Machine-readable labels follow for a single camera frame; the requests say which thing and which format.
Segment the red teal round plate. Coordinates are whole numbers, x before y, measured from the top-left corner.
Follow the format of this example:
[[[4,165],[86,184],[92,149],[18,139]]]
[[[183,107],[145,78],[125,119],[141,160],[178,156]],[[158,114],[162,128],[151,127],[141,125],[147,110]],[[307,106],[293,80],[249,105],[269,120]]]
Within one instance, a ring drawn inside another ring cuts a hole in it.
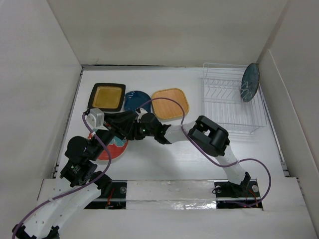
[[[120,157],[126,150],[128,146],[128,141],[126,139],[119,139],[117,137],[114,137],[112,141],[107,146],[107,149],[109,150],[112,159],[116,159]],[[98,157],[98,160],[100,161],[108,161],[109,157],[106,151],[103,151],[100,156]]]

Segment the teal round floral plate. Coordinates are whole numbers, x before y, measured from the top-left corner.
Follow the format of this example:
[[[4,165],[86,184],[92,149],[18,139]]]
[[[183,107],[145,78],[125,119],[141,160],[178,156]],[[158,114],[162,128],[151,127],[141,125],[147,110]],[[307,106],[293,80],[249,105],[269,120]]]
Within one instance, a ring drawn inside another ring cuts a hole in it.
[[[260,71],[257,63],[251,63],[246,68],[240,87],[240,97],[243,102],[250,102],[258,91]]]

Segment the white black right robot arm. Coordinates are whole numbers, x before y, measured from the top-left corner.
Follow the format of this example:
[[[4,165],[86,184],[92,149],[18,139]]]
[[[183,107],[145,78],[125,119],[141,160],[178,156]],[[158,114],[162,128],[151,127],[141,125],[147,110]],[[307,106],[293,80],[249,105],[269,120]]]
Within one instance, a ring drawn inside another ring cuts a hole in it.
[[[241,197],[248,191],[251,177],[235,157],[228,131],[209,118],[199,116],[188,124],[171,125],[162,124],[152,113],[145,113],[134,120],[133,129],[135,140],[146,136],[153,137],[160,144],[189,140],[201,153],[214,157],[217,160],[215,165],[223,168],[228,179],[225,190],[230,197]]]

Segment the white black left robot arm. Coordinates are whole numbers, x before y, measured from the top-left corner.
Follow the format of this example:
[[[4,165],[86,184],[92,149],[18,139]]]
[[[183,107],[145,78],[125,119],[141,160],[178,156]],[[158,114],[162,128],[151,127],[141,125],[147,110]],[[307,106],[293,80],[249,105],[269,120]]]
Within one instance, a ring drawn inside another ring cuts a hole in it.
[[[114,139],[131,139],[135,133],[133,111],[106,114],[99,109],[83,113],[82,121],[91,138],[71,138],[65,156],[68,161],[56,179],[51,198],[35,207],[12,230],[14,239],[58,239],[88,204],[112,191],[112,179],[106,171],[97,171],[94,163]]]

